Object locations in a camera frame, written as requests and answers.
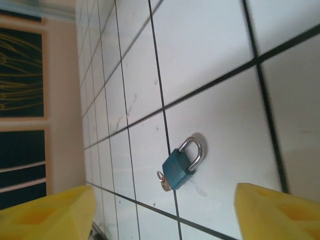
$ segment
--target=padlock body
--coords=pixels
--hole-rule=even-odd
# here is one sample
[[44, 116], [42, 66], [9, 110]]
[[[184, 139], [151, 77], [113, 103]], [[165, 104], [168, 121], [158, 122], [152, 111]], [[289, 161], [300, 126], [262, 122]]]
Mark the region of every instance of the padlock body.
[[162, 165], [163, 175], [172, 190], [178, 190], [191, 176], [191, 163], [185, 152], [176, 148]]

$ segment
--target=black grout line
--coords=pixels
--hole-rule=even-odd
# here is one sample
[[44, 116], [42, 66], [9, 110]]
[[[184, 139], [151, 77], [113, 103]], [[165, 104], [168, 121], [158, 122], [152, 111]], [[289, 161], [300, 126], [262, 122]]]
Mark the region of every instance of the black grout line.
[[169, 108], [172, 108], [173, 106], [175, 106], [175, 105], [177, 105], [177, 104], [179, 104], [179, 103], [181, 103], [181, 102], [183, 102], [183, 101], [185, 101], [185, 100], [187, 100], [187, 99], [189, 99], [189, 98], [191, 98], [191, 97], [193, 97], [193, 96], [195, 96], [195, 95], [197, 95], [197, 94], [199, 94], [199, 93], [201, 93], [201, 92], [203, 92], [203, 91], [205, 91], [205, 90], [207, 90], [207, 89], [209, 89], [209, 88], [211, 88], [211, 87], [213, 87], [213, 86], [215, 86], [215, 85], [217, 85], [217, 84], [219, 84], [219, 83], [221, 83], [221, 82], [223, 82], [223, 81], [225, 81], [225, 80], [227, 80], [227, 79], [229, 79], [229, 78], [231, 78], [231, 77], [233, 77], [233, 76], [235, 76], [235, 75], [237, 75], [239, 73], [241, 73], [242, 71], [245, 71], [245, 70], [253, 67], [254, 65], [255, 64], [254, 64], [253, 60], [251, 60], [251, 61], [249, 61], [249, 62], [247, 62], [247, 63], [245, 63], [245, 64], [243, 64], [243, 65], [241, 65], [241, 66], [239, 66], [239, 67], [237, 67], [235, 69], [233, 69], [232, 71], [230, 71], [230, 72], [218, 77], [217, 79], [214, 79], [214, 80], [208, 82], [207, 84], [205, 84], [205, 85], [193, 90], [192, 92], [190, 92], [190, 93], [178, 98], [177, 100], [165, 105], [164, 108], [161, 107], [158, 110], [156, 110], [156, 111], [154, 111], [154, 112], [152, 112], [152, 113], [150, 113], [150, 114], [138, 119], [137, 121], [131, 123], [130, 125], [128, 125], [128, 126], [122, 128], [122, 129], [112, 133], [110, 136], [107, 136], [107, 137], [99, 140], [98, 142], [94, 143], [93, 145], [88, 146], [87, 148], [90, 148], [90, 147], [94, 146], [95, 144], [98, 144], [98, 143], [100, 143], [100, 142], [102, 142], [102, 141], [104, 141], [104, 140], [106, 140], [108, 138], [111, 138], [111, 137], [113, 137], [113, 136], [125, 131], [126, 129], [131, 128], [131, 127], [133, 127], [133, 126], [135, 126], [135, 125], [137, 125], [137, 124], [139, 124], [139, 123], [141, 123], [141, 122], [143, 122], [143, 121], [145, 121], [145, 120], [147, 120], [147, 119], [149, 119], [149, 118], [161, 113], [164, 109], [167, 110]]
[[91, 183], [91, 182], [88, 182], [88, 181], [87, 181], [87, 183], [90, 184], [90, 185], [92, 185], [92, 186], [94, 186], [94, 187], [100, 188], [100, 189], [102, 189], [103, 191], [106, 191], [106, 192], [108, 192], [108, 193], [110, 193], [110, 194], [114, 194], [115, 196], [118, 196], [118, 197], [120, 197], [120, 198], [122, 198], [122, 199], [125, 199], [125, 200], [127, 200], [127, 201], [130, 201], [130, 202], [132, 202], [132, 203], [134, 203], [134, 204], [136, 204], [136, 205], [139, 205], [139, 206], [144, 207], [144, 208], [146, 208], [146, 209], [149, 209], [149, 210], [151, 210], [151, 211], [153, 211], [153, 212], [156, 212], [156, 213], [158, 213], [158, 214], [161, 214], [161, 215], [163, 215], [163, 216], [165, 216], [165, 217], [168, 217], [168, 218], [170, 218], [170, 219], [173, 219], [173, 220], [176, 220], [176, 221], [181, 222], [181, 223], [183, 223], [183, 224], [186, 224], [186, 225], [188, 225], [188, 226], [190, 226], [190, 227], [192, 227], [192, 228], [195, 228], [195, 229], [197, 229], [197, 230], [200, 230], [200, 231], [202, 231], [202, 232], [205, 232], [205, 233], [207, 233], [207, 234], [209, 234], [209, 235], [215, 236], [215, 237], [220, 238], [220, 239], [223, 239], [223, 240], [237, 240], [236, 238], [233, 238], [233, 237], [231, 237], [231, 236], [225, 235], [225, 234], [223, 234], [223, 233], [221, 233], [221, 232], [212, 230], [212, 229], [207, 228], [207, 227], [205, 227], [205, 226], [199, 225], [199, 224], [197, 224], [197, 223], [195, 223], [195, 222], [189, 221], [189, 220], [187, 220], [187, 219], [181, 218], [181, 217], [179, 217], [179, 216], [173, 215], [173, 214], [168, 213], [168, 212], [166, 212], [166, 211], [163, 211], [163, 210], [160, 210], [160, 209], [155, 208], [155, 207], [153, 207], [153, 206], [150, 206], [150, 205], [148, 205], [148, 204], [145, 204], [145, 203], [143, 203], [143, 202], [137, 201], [137, 200], [135, 200], [135, 199], [129, 198], [129, 197], [124, 196], [124, 195], [121, 195], [121, 194], [116, 193], [116, 192], [114, 192], [114, 191], [111, 191], [111, 190], [105, 189], [105, 188], [103, 188], [103, 187], [97, 186], [97, 185], [95, 185], [95, 184], [93, 184], [93, 183]]
[[[158, 2], [158, 4], [155, 6], [155, 8], [154, 8], [154, 10], [153, 10], [153, 12], [152, 12], [153, 14], [158, 10], [158, 8], [160, 7], [160, 5], [162, 4], [163, 1], [164, 1], [164, 0], [160, 0], [160, 1]], [[131, 47], [134, 45], [134, 43], [136, 42], [136, 40], [138, 39], [138, 37], [140, 36], [140, 34], [142, 33], [142, 31], [145, 29], [145, 27], [147, 26], [147, 24], [148, 24], [149, 21], [150, 21], [150, 16], [149, 16], [149, 17], [147, 18], [147, 20], [144, 22], [144, 24], [142, 25], [142, 27], [140, 28], [140, 30], [137, 32], [137, 34], [134, 36], [132, 42], [130, 43], [130, 45], [128, 46], [127, 50], [126, 50], [125, 53], [123, 54], [122, 59], [124, 59], [125, 56], [127, 55], [127, 53], [130, 51]], [[106, 26], [107, 26], [107, 24], [105, 24], [102, 32], [105, 31]], [[119, 65], [120, 65], [120, 61], [118, 61], [118, 63], [115, 65], [115, 67], [113, 68], [113, 70], [112, 70], [111, 73], [109, 74], [108, 78], [104, 80], [104, 86], [107, 84], [107, 82], [108, 82], [109, 79], [112, 77], [112, 75], [114, 74], [114, 72], [117, 70], [117, 68], [118, 68]]]
[[82, 9], [84, 8], [84, 2], [85, 2], [85, 0], [81, 0], [81, 4], [80, 4], [80, 10], [82, 11]]
[[[242, 0], [242, 7], [243, 7], [244, 15], [246, 18], [246, 23], [247, 23], [250, 42], [251, 42], [253, 57], [254, 57], [254, 59], [257, 59], [259, 54], [258, 54], [258, 50], [257, 50], [253, 27], [252, 27], [251, 20], [250, 20], [250, 11], [249, 11], [246, 0]], [[277, 131], [276, 131], [274, 118], [273, 118], [273, 114], [272, 114], [272, 106], [270, 103], [267, 84], [265, 81], [265, 77], [264, 77], [261, 63], [257, 61], [255, 66], [256, 66], [256, 72], [257, 72], [257, 76], [258, 76], [258, 80], [259, 80], [259, 86], [260, 86], [260, 91], [261, 91], [261, 95], [262, 95], [265, 115], [266, 115], [266, 119], [267, 119], [267, 123], [268, 123], [268, 127], [269, 127], [271, 142], [272, 142], [272, 146], [273, 146], [274, 157], [275, 157], [277, 170], [278, 170], [278, 174], [279, 174], [279, 179], [280, 179], [280, 183], [281, 183], [281, 188], [284, 193], [289, 193], [290, 191], [289, 191], [287, 178], [286, 178], [286, 170], [285, 170], [285, 166], [284, 166], [284, 163], [282, 160], [280, 146], [278, 143]]]
[[[85, 103], [86, 106], [88, 106], [88, 95], [87, 95], [87, 86], [84, 85], [84, 90], [85, 90]], [[87, 115], [87, 133], [89, 134], [90, 129], [89, 129], [89, 116]], [[88, 141], [89, 141], [89, 146], [90, 146], [90, 134], [88, 135]], [[89, 149], [89, 157], [90, 157], [90, 166], [91, 166], [91, 176], [92, 176], [92, 182], [94, 181], [94, 172], [92, 170], [92, 159], [91, 159], [91, 148]]]
[[[100, 16], [99, 16], [99, 6], [98, 6], [98, 21], [100, 23]], [[91, 49], [91, 38], [89, 34], [89, 41], [90, 41], [90, 49]], [[92, 87], [93, 87], [93, 96], [95, 96], [95, 84], [94, 84], [94, 71], [91, 71], [92, 74]], [[98, 128], [97, 128], [97, 111], [96, 111], [96, 104], [94, 103], [94, 119], [95, 119], [95, 132], [96, 132], [96, 141], [98, 141]], [[101, 164], [100, 164], [100, 151], [99, 151], [99, 144], [97, 144], [97, 151], [98, 151], [98, 162], [99, 162], [99, 174], [100, 174], [100, 184], [102, 187], [102, 178], [101, 178]], [[105, 205], [104, 205], [104, 195], [101, 191], [101, 200], [102, 200], [102, 214], [103, 214], [103, 228], [106, 227], [106, 219], [105, 219]]]
[[[100, 13], [99, 13], [99, 1], [97, 0], [97, 6], [98, 6], [98, 18], [99, 18], [99, 29], [100, 29]], [[102, 73], [103, 73], [103, 81], [105, 79], [105, 69], [104, 69], [104, 58], [101, 55], [101, 60], [102, 60]], [[107, 129], [108, 129], [108, 135], [109, 135], [109, 116], [108, 116], [108, 105], [107, 105], [107, 93], [106, 93], [106, 88], [104, 88], [104, 100], [105, 100], [105, 110], [106, 110], [106, 124], [107, 124]], [[109, 140], [109, 148], [110, 148], [110, 161], [111, 161], [111, 174], [112, 174], [112, 185], [113, 185], [113, 190], [115, 190], [115, 179], [114, 179], [114, 167], [113, 167], [113, 162], [112, 162], [112, 150], [111, 150], [111, 141]], [[116, 230], [117, 230], [117, 235], [118, 235], [118, 240], [119, 240], [119, 224], [118, 224], [118, 212], [117, 212], [117, 203], [116, 203], [116, 196], [114, 195], [114, 208], [115, 208], [115, 218], [116, 218]], [[106, 224], [106, 218], [105, 218], [105, 213], [103, 210], [103, 220], [104, 220], [104, 224]]]
[[[122, 64], [122, 59], [123, 59], [123, 58], [121, 57], [122, 55], [121, 55], [120, 33], [119, 33], [118, 11], [117, 11], [117, 1], [116, 1], [116, 0], [114, 0], [114, 7], [115, 7], [116, 28], [117, 28], [117, 32], [118, 32], [118, 43], [119, 43], [119, 51], [120, 51], [120, 64], [121, 64], [123, 97], [124, 97], [124, 106], [125, 106], [125, 119], [126, 119], [126, 125], [128, 126], [128, 110], [127, 110], [127, 100], [126, 100], [126, 88], [125, 88], [125, 79], [124, 79], [124, 69], [123, 69], [123, 64]], [[130, 160], [131, 160], [131, 173], [132, 173], [134, 199], [137, 200], [136, 184], [135, 184], [135, 175], [134, 175], [134, 165], [133, 165], [133, 161], [132, 161], [132, 151], [131, 151], [131, 140], [130, 140], [130, 131], [129, 131], [129, 128], [127, 129], [127, 132], [128, 132], [129, 152], [130, 152]], [[138, 225], [139, 239], [141, 239], [140, 224], [139, 224], [139, 215], [138, 215], [138, 206], [137, 206], [137, 204], [135, 204], [135, 211], [136, 211], [136, 221], [137, 221], [137, 225]]]
[[92, 13], [93, 13], [94, 8], [95, 8], [95, 3], [96, 3], [96, 1], [98, 1], [98, 0], [95, 0], [95, 1], [94, 1], [93, 6], [92, 6], [92, 9], [91, 9], [91, 11], [90, 11], [90, 14], [89, 14], [89, 5], [88, 5], [88, 1], [86, 1], [86, 5], [87, 5], [87, 7], [88, 7], [88, 19], [89, 19], [89, 21], [88, 21], [88, 22], [90, 22], [90, 19], [91, 19]]
[[260, 55], [258, 57], [258, 62], [261, 64], [264, 61], [274, 57], [275, 55], [278, 55], [298, 44], [301, 44], [316, 35], [320, 34], [320, 24], [310, 28], [309, 30], [291, 38], [290, 40], [280, 44], [279, 46], [274, 47], [273, 49], [265, 52], [264, 54]]
[[[266, 60], [274, 57], [275, 55], [278, 55], [278, 54], [280, 54], [280, 53], [282, 53], [282, 52], [284, 52], [284, 51], [286, 51], [286, 50], [288, 50], [288, 49], [290, 49], [290, 48], [292, 48], [292, 47], [294, 47], [294, 46], [296, 46], [296, 45], [298, 45], [298, 44], [300, 44], [300, 43], [303, 43], [304, 41], [306, 41], [306, 40], [308, 40], [308, 39], [310, 39], [310, 38], [312, 38], [312, 37], [314, 37], [314, 36], [316, 36], [316, 35], [318, 35], [318, 34], [320, 34], [320, 24], [318, 24], [318, 25], [316, 25], [315, 27], [310, 28], [309, 30], [307, 30], [307, 31], [305, 31], [305, 32], [303, 32], [303, 33], [301, 33], [301, 34], [299, 34], [299, 35], [291, 38], [290, 40], [282, 43], [281, 45], [279, 45], [279, 46], [277, 46], [277, 47], [274, 47], [273, 49], [265, 52], [264, 54], [262, 54], [262, 55], [260, 55], [260, 56], [258, 56], [258, 57], [256, 57], [256, 58], [254, 58], [254, 59], [252, 59], [252, 60], [250, 60], [249, 62], [247, 62], [247, 63], [245, 63], [245, 64], [243, 64], [243, 65], [241, 65], [241, 66], [239, 66], [239, 67], [237, 67], [237, 68], [235, 68], [235, 69], [233, 69], [232, 71], [230, 71], [230, 72], [228, 72], [228, 73], [226, 73], [226, 74], [218, 77], [217, 79], [211, 80], [209, 83], [207, 83], [207, 84], [205, 84], [205, 85], [203, 85], [203, 86], [195, 89], [194, 91], [188, 93], [188, 94], [185, 95], [185, 96], [180, 97], [178, 100], [180, 100], [180, 99], [182, 99], [182, 98], [185, 98], [185, 99], [191, 98], [191, 97], [193, 97], [193, 94], [194, 94], [194, 95], [195, 95], [195, 94], [198, 94], [198, 93], [195, 93], [195, 92], [197, 92], [197, 91], [198, 91], [198, 92], [202, 92], [202, 91], [205, 90], [204, 88], [210, 88], [210, 87], [214, 86], [214, 85], [215, 85], [214, 81], [226, 80], [225, 77], [229, 76], [228, 78], [230, 78], [230, 77], [234, 76], [234, 75], [235, 75], [234, 72], [237, 72], [236, 74], [238, 74], [238, 73], [240, 73], [239, 70], [241, 70], [241, 69], [242, 69], [241, 71], [244, 71], [244, 70], [246, 70], [246, 69], [248, 69], [248, 68], [250, 68], [250, 67], [253, 67], [253, 66], [254, 66], [255, 64], [257, 64], [257, 63], [260, 63], [260, 64], [261, 64], [261, 63], [263, 63], [264, 61], [266, 61]], [[108, 80], [111, 78], [111, 76], [113, 75], [113, 73], [116, 71], [116, 69], [117, 69], [117, 67], [119, 66], [119, 64], [120, 64], [120, 61], [116, 64], [116, 67], [113, 69], [113, 71], [111, 72], [111, 75], [108, 77], [108, 79], [104, 82], [104, 85], [107, 84]], [[88, 109], [84, 112], [84, 114], [82, 115], [82, 118], [85, 116], [85, 114], [87, 113]]]
[[[109, 134], [110, 129], [109, 129], [109, 115], [108, 115], [108, 105], [107, 105], [107, 93], [106, 93], [106, 89], [104, 89], [104, 96], [105, 96], [106, 119], [107, 119], [108, 134]], [[110, 148], [110, 161], [111, 161], [111, 172], [112, 172], [113, 190], [115, 190], [114, 165], [113, 165], [113, 161], [112, 161], [111, 139], [109, 140], [109, 148]], [[118, 240], [119, 240], [119, 224], [118, 224], [118, 212], [117, 212], [116, 196], [114, 196], [114, 207], [115, 207], [115, 217], [116, 217], [116, 229], [117, 229]]]
[[116, 9], [114, 9], [114, 8], [115, 8], [115, 5], [113, 5], [113, 7], [112, 7], [112, 9], [111, 9], [111, 12], [110, 12], [110, 15], [108, 16], [108, 19], [106, 20], [106, 22], [105, 22], [104, 26], [102, 27], [102, 29], [101, 29], [101, 26], [99, 26], [99, 28], [100, 28], [100, 35], [101, 35], [101, 36], [102, 36], [102, 34], [104, 33], [104, 31], [105, 31], [105, 29], [106, 29], [106, 27], [107, 27], [107, 23], [108, 23], [108, 21], [109, 21], [109, 18], [110, 18], [110, 16], [111, 16], [112, 11], [113, 11], [113, 10], [116, 10]]
[[[165, 109], [164, 92], [163, 92], [163, 88], [162, 88], [161, 73], [160, 73], [160, 66], [159, 66], [159, 57], [158, 57], [157, 41], [156, 41], [156, 34], [155, 34], [154, 18], [153, 18], [153, 13], [152, 13], [152, 7], [151, 7], [150, 0], [148, 0], [148, 4], [149, 4], [150, 22], [151, 22], [151, 28], [152, 28], [152, 38], [153, 38], [153, 44], [154, 44], [156, 69], [157, 69], [158, 79], [159, 79], [159, 88], [160, 88], [161, 105], [162, 105], [162, 113], [163, 113], [164, 129], [165, 129], [165, 138], [166, 138], [166, 145], [167, 145], [168, 156], [169, 156], [171, 154], [169, 131], [168, 131], [168, 123], [167, 123], [167, 116], [166, 116], [166, 109]], [[177, 199], [177, 193], [176, 193], [175, 190], [173, 191], [173, 198], [174, 198], [176, 216], [178, 217], [177, 226], [178, 226], [179, 239], [182, 240], [181, 224], [180, 224], [180, 221], [179, 221], [178, 199]]]
[[[87, 2], [87, 0], [84, 0], [85, 2], [86, 2], [86, 6], [87, 6], [87, 12], [88, 12], [88, 2]], [[89, 30], [89, 26], [88, 26], [88, 28], [87, 28], [87, 34], [88, 34], [88, 36], [89, 36], [89, 47], [90, 47], [90, 54], [91, 54], [91, 42], [90, 42], [90, 30]], [[85, 94], [86, 94], [86, 100], [88, 101], [88, 95], [87, 95], [87, 86], [85, 86]], [[88, 134], [89, 134], [89, 144], [91, 143], [90, 142], [90, 122], [89, 122], [89, 114], [87, 114], [87, 120], [88, 120]], [[91, 148], [90, 148], [90, 163], [91, 163], [91, 172], [92, 172], [92, 182], [94, 181], [94, 171], [93, 171], [93, 167], [92, 167], [92, 155], [91, 155]]]
[[[89, 26], [88, 26], [88, 28], [87, 28], [87, 33], [89, 34], [89, 38], [90, 38], [90, 29], [89, 29]], [[95, 54], [96, 54], [96, 52], [97, 52], [99, 42], [101, 42], [101, 36], [100, 36], [99, 41], [97, 42], [96, 46], [94, 46], [93, 52], [92, 52], [92, 50], [91, 50], [90, 62], [89, 62], [88, 67], [86, 68], [86, 66], [84, 66], [84, 67], [85, 67], [85, 73], [84, 73], [83, 79], [81, 80], [80, 88], [82, 87], [82, 85], [83, 85], [84, 82], [85, 82], [85, 79], [86, 79], [87, 73], [88, 73], [88, 71], [89, 71], [90, 65], [92, 65], [92, 60], [93, 60], [93, 58], [94, 58], [94, 56], [95, 56]], [[85, 65], [85, 54], [84, 54], [84, 53], [83, 53], [83, 65]]]
[[83, 8], [83, 1], [82, 1], [82, 3], [79, 5], [79, 9], [80, 9], [80, 11], [79, 11], [79, 19], [78, 19], [78, 26], [77, 26], [77, 28], [76, 28], [76, 31], [77, 31], [77, 33], [78, 33], [78, 28], [79, 28], [79, 26], [81, 25], [80, 23], [81, 23], [81, 13], [82, 13], [82, 8]]
[[[87, 18], [88, 18], [88, 25], [85, 26], [85, 32], [84, 32], [84, 37], [86, 37], [86, 33], [87, 33], [88, 28], [89, 28], [90, 18], [89, 18], [88, 2], [87, 2], [87, 0], [84, 0], [84, 2], [86, 3], [86, 13], [87, 13]], [[80, 52], [81, 52], [81, 50], [82, 50], [83, 47], [84, 47], [84, 41], [85, 41], [85, 38], [83, 38], [83, 41], [82, 41], [82, 43], [81, 43]]]

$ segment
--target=white tile floor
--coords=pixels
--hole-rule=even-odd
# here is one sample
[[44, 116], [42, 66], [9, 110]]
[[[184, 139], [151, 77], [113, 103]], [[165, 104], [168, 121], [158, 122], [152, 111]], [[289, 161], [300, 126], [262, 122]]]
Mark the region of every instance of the white tile floor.
[[[320, 202], [319, 2], [246, 2], [258, 59], [242, 1], [78, 1], [86, 179], [108, 239], [241, 239], [236, 184], [281, 191], [284, 172], [292, 194]], [[206, 157], [175, 198], [156, 172], [193, 134]]]

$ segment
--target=padlock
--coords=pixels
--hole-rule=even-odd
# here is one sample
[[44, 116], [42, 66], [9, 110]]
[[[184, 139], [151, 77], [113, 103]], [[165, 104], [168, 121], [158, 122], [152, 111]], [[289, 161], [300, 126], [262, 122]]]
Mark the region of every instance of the padlock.
[[[191, 143], [195, 143], [198, 148], [198, 154], [193, 162], [190, 162], [185, 153], [186, 147]], [[188, 137], [180, 148], [176, 148], [169, 155], [162, 165], [164, 179], [161, 181], [162, 188], [165, 189], [165, 183], [169, 185], [172, 190], [178, 190], [194, 173], [195, 168], [203, 160], [203, 146], [201, 142], [193, 136]]]

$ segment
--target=yellow plastic object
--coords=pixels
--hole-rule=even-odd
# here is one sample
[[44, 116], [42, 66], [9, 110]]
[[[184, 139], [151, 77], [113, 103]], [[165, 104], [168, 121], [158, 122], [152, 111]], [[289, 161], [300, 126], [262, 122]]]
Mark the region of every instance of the yellow plastic object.
[[320, 204], [239, 183], [235, 210], [244, 240], [320, 240]]
[[0, 211], [0, 240], [88, 240], [96, 200], [80, 186]]

